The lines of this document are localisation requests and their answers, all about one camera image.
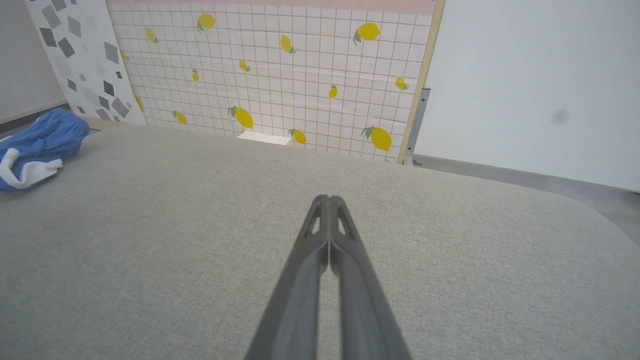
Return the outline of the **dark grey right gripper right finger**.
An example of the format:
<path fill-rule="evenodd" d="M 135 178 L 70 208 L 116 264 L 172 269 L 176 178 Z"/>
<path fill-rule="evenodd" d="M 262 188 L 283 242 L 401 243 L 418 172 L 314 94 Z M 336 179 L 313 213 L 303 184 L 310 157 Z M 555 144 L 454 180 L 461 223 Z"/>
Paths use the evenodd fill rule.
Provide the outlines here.
<path fill-rule="evenodd" d="M 330 196 L 329 218 L 329 259 L 339 280 L 343 360 L 410 360 L 354 218 L 340 196 Z"/>

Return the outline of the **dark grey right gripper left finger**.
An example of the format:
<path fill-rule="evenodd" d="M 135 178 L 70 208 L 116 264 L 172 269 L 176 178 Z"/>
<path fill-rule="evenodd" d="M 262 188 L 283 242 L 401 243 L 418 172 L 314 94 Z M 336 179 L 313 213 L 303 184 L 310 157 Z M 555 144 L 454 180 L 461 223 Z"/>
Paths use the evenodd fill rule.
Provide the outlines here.
<path fill-rule="evenodd" d="M 329 196 L 311 202 L 263 312 L 246 360 L 318 357 L 320 282 L 329 264 Z"/>

